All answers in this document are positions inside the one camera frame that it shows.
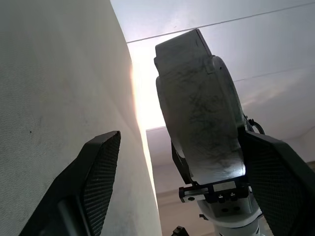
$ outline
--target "ceiling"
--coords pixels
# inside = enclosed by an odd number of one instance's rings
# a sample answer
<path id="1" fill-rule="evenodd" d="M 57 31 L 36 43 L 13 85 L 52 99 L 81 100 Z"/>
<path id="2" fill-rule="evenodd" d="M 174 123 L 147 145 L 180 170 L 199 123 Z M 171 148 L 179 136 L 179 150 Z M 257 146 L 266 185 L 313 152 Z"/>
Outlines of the ceiling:
<path id="1" fill-rule="evenodd" d="M 315 1 L 112 0 L 112 5 L 133 62 L 139 118 L 153 129 L 147 132 L 152 158 L 165 158 L 164 149 L 170 154 L 166 129 L 156 129 L 165 123 L 155 86 L 155 46 L 191 28 L 200 28 L 211 52 L 224 60 L 245 114 L 267 134 L 289 139 L 315 126 Z"/>

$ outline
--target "black cable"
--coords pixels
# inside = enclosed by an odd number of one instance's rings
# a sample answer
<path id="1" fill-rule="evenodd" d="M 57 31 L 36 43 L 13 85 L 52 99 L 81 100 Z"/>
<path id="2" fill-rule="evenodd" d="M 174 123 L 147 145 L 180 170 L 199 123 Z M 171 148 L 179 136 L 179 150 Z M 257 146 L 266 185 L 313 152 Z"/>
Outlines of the black cable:
<path id="1" fill-rule="evenodd" d="M 255 126 L 258 129 L 260 134 L 265 134 L 265 131 L 261 127 L 261 125 L 255 122 L 253 119 L 249 119 L 248 122 L 250 123 L 251 126 Z"/>

